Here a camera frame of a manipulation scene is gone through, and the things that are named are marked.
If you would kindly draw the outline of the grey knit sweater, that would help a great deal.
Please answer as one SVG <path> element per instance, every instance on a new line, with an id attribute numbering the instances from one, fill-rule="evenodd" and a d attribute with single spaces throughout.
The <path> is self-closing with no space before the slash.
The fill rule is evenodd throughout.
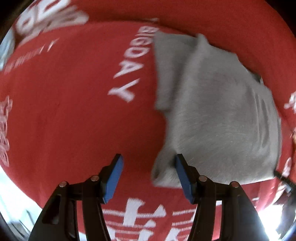
<path id="1" fill-rule="evenodd" d="M 179 188 L 174 157 L 212 181 L 256 183 L 273 178 L 281 154 L 281 124 L 272 93 L 236 54 L 206 37 L 157 32 L 155 108 L 166 137 L 152 182 Z"/>

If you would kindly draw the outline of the red printed blanket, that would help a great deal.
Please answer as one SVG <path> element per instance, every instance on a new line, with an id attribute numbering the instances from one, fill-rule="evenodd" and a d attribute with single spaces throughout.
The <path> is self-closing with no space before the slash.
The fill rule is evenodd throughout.
<path id="1" fill-rule="evenodd" d="M 103 217 L 110 240 L 268 240 L 258 212 L 284 204 L 271 180 L 212 181 L 174 157 L 179 188 L 152 182 L 166 137 L 155 108 L 157 32 L 237 55 L 270 90 L 281 124 L 274 171 L 295 183 L 295 35 L 266 1 L 32 1 L 1 25 L 1 168 L 43 210 L 123 156 Z"/>

